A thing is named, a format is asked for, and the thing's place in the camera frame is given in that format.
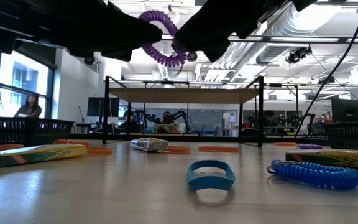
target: black cable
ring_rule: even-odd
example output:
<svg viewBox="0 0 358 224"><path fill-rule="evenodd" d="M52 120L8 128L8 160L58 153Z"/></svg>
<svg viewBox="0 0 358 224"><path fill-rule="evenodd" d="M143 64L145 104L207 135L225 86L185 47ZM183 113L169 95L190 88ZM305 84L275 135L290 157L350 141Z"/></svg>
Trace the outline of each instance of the black cable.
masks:
<svg viewBox="0 0 358 224"><path fill-rule="evenodd" d="M322 65L321 62L313 54L311 54L311 55L322 66L322 68L328 73L328 70L326 69L326 67L324 67L324 65ZM355 99L358 100L358 97L356 97L353 93L351 93L344 85L342 85L340 82L338 82L338 80L335 77L334 77L334 80L335 80L335 82L339 83L348 93L350 93L350 95L352 95Z"/></svg>
<svg viewBox="0 0 358 224"><path fill-rule="evenodd" d="M311 101L308 109L306 110L306 113L305 114L308 114L309 113L309 110L311 108L311 106L313 105L313 103L316 101L318 95L320 94L321 90L324 88L325 84L327 84L327 81L329 80L329 78L332 77L332 75L334 74L334 72L338 69L338 67L342 64L342 62L345 60L346 56L348 55L348 53L350 52L352 46L353 46L353 43L354 41L356 40L356 37L358 35L358 26L356 28L356 30L354 31L354 35L352 37L352 40L351 42L349 43L349 46L347 46L347 49L346 51L344 52L343 56L341 57L341 59L339 60L339 62L335 65L334 69L331 71L331 73L327 76L327 78L324 80L323 84L321 84L319 90L317 91L316 95L314 96L313 100ZM302 117L302 121L301 121L301 124L303 124L303 122L305 121L305 117ZM300 130L301 126L299 125L298 129L296 130L296 133L295 133L295 138L297 137L298 133L299 133L299 130Z"/></svg>

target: wooden shelf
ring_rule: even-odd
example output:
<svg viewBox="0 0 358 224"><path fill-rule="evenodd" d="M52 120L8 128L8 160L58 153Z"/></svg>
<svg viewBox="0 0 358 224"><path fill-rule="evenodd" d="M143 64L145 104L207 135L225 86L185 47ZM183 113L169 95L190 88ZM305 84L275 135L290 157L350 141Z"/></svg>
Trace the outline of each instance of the wooden shelf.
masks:
<svg viewBox="0 0 358 224"><path fill-rule="evenodd" d="M110 94L132 103L241 104L258 95L256 89L110 88Z"/></svg>

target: monitor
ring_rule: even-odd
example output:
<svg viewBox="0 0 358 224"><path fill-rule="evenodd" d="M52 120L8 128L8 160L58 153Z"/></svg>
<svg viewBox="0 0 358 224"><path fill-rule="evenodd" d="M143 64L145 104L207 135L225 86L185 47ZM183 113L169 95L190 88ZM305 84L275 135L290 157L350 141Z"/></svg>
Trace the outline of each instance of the monitor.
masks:
<svg viewBox="0 0 358 224"><path fill-rule="evenodd" d="M358 122L358 100L331 98L333 122Z"/></svg>
<svg viewBox="0 0 358 224"><path fill-rule="evenodd" d="M109 98L109 117L118 117L119 98ZM89 97L87 116L102 117L104 111L103 97Z"/></svg>

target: glass wall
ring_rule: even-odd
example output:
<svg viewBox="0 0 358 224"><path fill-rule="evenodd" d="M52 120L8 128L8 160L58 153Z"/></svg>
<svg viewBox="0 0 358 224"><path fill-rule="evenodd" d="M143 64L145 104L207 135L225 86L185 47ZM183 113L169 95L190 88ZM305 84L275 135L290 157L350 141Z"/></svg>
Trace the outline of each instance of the glass wall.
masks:
<svg viewBox="0 0 358 224"><path fill-rule="evenodd" d="M13 117L26 103L27 96L38 95L40 118L50 118L53 70L18 52L0 55L0 116Z"/></svg>

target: window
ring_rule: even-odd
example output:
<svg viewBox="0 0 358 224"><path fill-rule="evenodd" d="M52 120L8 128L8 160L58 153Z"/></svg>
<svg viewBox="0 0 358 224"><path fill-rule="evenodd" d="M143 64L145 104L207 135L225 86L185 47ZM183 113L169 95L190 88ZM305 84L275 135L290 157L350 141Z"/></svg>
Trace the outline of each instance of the window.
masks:
<svg viewBox="0 0 358 224"><path fill-rule="evenodd" d="M0 83L5 85L46 95L48 73L48 67L17 52L1 55Z"/></svg>
<svg viewBox="0 0 358 224"><path fill-rule="evenodd" d="M26 99L26 94L0 88L0 116L13 117L21 105L25 104ZM45 98L39 97L38 104L42 109L40 118L44 118Z"/></svg>

